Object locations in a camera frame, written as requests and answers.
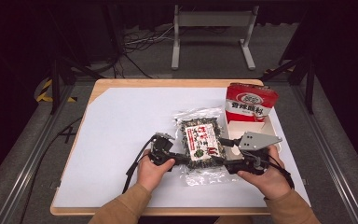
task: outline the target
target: dark background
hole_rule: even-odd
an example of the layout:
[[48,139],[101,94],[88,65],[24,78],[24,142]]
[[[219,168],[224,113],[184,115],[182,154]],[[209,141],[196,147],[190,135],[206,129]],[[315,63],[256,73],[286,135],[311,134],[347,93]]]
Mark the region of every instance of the dark background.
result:
[[[111,16],[108,25],[106,11]],[[303,7],[261,7],[257,23],[299,22],[304,11]],[[333,19],[332,11],[339,11]],[[29,7],[0,1],[0,164],[34,113],[34,90],[49,76],[55,55],[81,65],[114,62],[120,55],[123,27],[153,30],[171,23],[172,13],[173,6]],[[317,46],[316,75],[358,153],[358,2],[323,6],[319,13],[310,23],[327,24],[327,29]],[[287,59],[301,54],[302,44],[314,32],[296,34]]]

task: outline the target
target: brown sleeve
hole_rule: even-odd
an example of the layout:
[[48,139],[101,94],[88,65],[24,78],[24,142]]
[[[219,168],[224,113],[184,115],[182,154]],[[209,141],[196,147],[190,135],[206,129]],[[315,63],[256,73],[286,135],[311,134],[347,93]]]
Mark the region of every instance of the brown sleeve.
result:
[[280,198],[265,201],[276,224],[320,223],[310,206],[293,189]]
[[150,192],[135,184],[124,194],[101,207],[89,223],[136,224],[150,199]]

